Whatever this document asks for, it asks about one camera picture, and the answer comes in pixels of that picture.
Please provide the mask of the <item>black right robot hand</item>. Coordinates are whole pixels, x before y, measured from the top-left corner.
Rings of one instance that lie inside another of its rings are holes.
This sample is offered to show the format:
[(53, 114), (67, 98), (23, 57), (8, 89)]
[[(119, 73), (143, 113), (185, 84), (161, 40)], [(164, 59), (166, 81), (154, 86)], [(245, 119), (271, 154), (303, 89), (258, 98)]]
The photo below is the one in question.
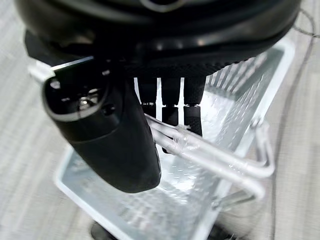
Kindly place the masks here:
[(53, 67), (41, 98), (85, 162), (125, 193), (157, 187), (161, 165), (146, 115), (157, 78), (164, 118), (201, 134), (206, 77), (269, 49), (293, 26), (299, 0), (16, 0), (27, 54)]

